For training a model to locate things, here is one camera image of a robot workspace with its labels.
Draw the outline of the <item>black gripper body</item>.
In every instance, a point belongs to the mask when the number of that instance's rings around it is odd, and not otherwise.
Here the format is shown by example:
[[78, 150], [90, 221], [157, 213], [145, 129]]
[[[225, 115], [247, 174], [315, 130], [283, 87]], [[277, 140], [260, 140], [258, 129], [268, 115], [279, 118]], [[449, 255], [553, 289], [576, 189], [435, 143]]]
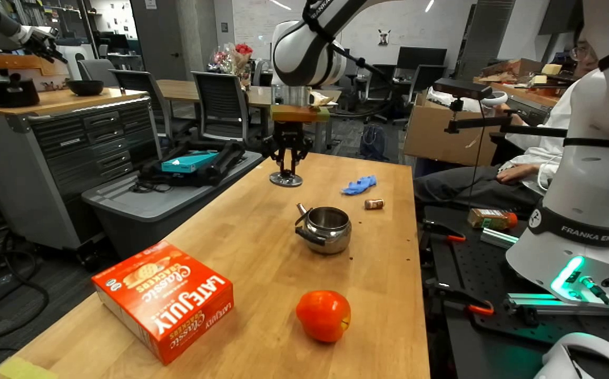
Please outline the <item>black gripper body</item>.
[[261, 140], [260, 153], [281, 161], [283, 153], [292, 150], [297, 161], [303, 161], [313, 148], [303, 137], [303, 127], [329, 120], [332, 111], [328, 107], [310, 105], [273, 105], [271, 118], [275, 129]]

